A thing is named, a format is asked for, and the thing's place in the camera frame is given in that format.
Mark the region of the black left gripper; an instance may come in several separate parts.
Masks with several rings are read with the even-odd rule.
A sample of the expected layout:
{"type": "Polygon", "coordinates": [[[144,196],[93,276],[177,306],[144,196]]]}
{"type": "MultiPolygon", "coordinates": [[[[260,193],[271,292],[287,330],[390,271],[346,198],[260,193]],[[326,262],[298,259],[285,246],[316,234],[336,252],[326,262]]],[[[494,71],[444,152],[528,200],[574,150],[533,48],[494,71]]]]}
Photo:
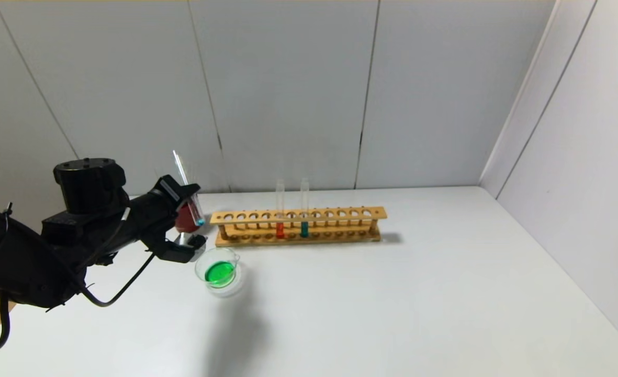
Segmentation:
{"type": "Polygon", "coordinates": [[[129,202],[127,237],[135,242],[165,234],[174,227],[180,208],[201,189],[199,184],[180,185],[170,175],[164,175],[151,191],[129,202]]]}

